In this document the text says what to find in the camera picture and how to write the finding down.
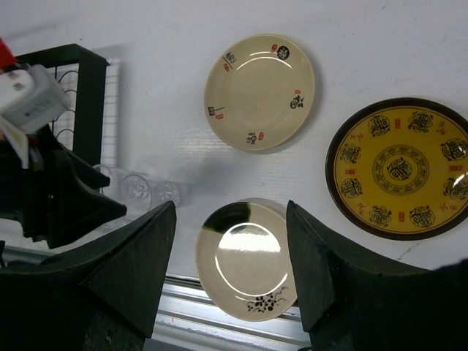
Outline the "clear glass cup front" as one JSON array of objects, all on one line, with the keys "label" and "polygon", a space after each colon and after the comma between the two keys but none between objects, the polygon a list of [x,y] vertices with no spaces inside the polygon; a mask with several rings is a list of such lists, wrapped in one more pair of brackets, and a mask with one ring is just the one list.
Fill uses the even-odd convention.
[{"label": "clear glass cup front", "polygon": [[187,183],[156,181],[151,187],[151,204],[157,206],[173,201],[176,206],[184,206],[189,201],[190,186]]}]

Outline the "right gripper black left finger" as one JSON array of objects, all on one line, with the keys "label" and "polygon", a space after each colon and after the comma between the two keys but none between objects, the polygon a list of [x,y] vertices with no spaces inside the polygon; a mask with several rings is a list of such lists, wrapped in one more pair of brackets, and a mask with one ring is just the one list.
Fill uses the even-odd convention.
[{"label": "right gripper black left finger", "polygon": [[3,350],[141,350],[176,231],[166,202],[107,235],[1,270]]}]

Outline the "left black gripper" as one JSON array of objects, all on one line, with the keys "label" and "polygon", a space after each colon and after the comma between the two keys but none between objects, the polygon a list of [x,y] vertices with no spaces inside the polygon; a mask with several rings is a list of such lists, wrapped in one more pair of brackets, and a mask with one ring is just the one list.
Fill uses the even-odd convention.
[{"label": "left black gripper", "polygon": [[25,169],[1,141],[1,218],[18,222],[24,237],[56,249],[126,214],[125,205],[99,192],[110,179],[60,144],[49,127],[31,143]]}]

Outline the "cream plate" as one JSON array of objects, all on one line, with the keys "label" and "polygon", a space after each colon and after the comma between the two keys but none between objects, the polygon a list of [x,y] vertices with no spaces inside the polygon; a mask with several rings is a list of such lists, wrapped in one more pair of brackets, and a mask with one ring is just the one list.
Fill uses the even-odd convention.
[{"label": "cream plate", "polygon": [[215,210],[195,247],[200,283],[213,303],[240,320],[262,322],[297,300],[285,212],[256,201]]},{"label": "cream plate", "polygon": [[213,66],[205,116],[229,146],[264,151],[300,130],[315,95],[314,67],[305,51],[287,37],[258,34],[235,43]]}]

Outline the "clear glass cup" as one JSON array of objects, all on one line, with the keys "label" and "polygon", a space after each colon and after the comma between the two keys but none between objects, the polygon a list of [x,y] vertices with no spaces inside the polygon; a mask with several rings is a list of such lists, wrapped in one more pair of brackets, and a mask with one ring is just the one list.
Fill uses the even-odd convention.
[{"label": "clear glass cup", "polygon": [[151,209],[151,190],[139,174],[126,175],[118,184],[118,200],[127,207],[128,216],[139,216]]},{"label": "clear glass cup", "polygon": [[151,204],[157,206],[173,201],[176,206],[184,206],[189,201],[190,186],[187,183],[156,181],[151,187]]},{"label": "clear glass cup", "polygon": [[102,187],[102,193],[112,193],[116,190],[121,180],[127,175],[127,172],[119,167],[112,165],[94,165],[93,168],[108,177],[110,182],[108,186]]}]

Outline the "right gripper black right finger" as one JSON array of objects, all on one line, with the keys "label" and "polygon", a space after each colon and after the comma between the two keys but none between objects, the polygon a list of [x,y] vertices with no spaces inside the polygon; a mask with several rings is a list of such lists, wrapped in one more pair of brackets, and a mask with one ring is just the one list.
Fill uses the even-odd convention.
[{"label": "right gripper black right finger", "polygon": [[313,350],[465,350],[467,261],[435,270],[373,252],[297,203],[287,240]]}]

